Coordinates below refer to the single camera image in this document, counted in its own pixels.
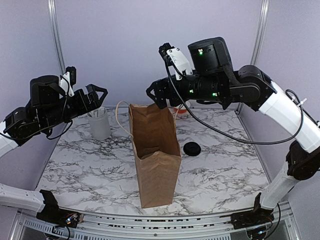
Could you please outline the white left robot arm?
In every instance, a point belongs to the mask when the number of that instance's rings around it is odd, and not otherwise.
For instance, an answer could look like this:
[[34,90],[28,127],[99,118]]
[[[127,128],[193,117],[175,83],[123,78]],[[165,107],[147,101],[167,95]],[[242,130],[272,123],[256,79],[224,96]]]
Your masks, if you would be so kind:
[[[53,128],[62,123],[72,123],[74,118],[102,106],[108,91],[94,84],[73,91],[75,80],[64,75],[44,75],[30,81],[30,100],[26,106],[9,113],[0,124],[0,155],[4,156],[21,147],[41,133],[51,137]],[[47,190],[24,190],[0,185],[0,204],[44,213],[53,223],[63,219],[53,193]]]

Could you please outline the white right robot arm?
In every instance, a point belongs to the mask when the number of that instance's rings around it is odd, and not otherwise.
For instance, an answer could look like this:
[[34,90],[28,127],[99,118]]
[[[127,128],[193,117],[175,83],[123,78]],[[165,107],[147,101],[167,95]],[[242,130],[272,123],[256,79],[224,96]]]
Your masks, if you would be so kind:
[[231,65],[196,70],[191,75],[154,81],[146,94],[163,109],[188,100],[204,104],[242,102],[278,123],[290,134],[291,145],[285,163],[266,190],[255,198],[247,219],[258,224],[300,181],[310,179],[320,168],[320,125],[302,108],[298,96],[281,89],[260,69],[246,65],[238,71]]

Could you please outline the brown paper bag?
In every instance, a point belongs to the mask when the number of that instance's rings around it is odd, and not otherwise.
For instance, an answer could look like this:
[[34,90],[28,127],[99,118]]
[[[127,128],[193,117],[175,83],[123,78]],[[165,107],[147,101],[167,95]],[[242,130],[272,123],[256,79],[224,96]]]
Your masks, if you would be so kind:
[[182,162],[173,114],[156,104],[129,104],[128,117],[141,207],[170,205]]

